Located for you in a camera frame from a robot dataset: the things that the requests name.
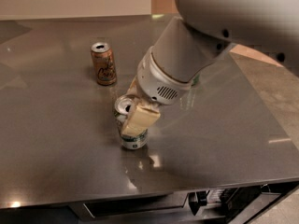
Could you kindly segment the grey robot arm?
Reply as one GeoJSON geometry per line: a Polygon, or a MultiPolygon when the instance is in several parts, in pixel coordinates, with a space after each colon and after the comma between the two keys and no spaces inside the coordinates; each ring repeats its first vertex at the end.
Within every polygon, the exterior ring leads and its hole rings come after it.
{"type": "Polygon", "coordinates": [[[233,44],[299,71],[299,0],[175,0],[178,15],[140,61],[121,133],[137,136],[187,92],[196,75],[233,44]]]}

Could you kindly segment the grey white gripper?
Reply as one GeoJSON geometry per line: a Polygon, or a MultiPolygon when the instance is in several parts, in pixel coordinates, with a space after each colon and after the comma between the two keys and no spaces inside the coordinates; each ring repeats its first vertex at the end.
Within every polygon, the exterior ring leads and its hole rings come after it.
{"type": "Polygon", "coordinates": [[[152,48],[149,48],[139,63],[136,77],[132,80],[126,94],[137,97],[138,86],[151,102],[145,99],[134,99],[128,117],[122,125],[121,134],[127,136],[142,134],[160,118],[158,104],[174,104],[191,88],[191,85],[191,82],[179,82],[168,76],[154,61],[152,48]]]}

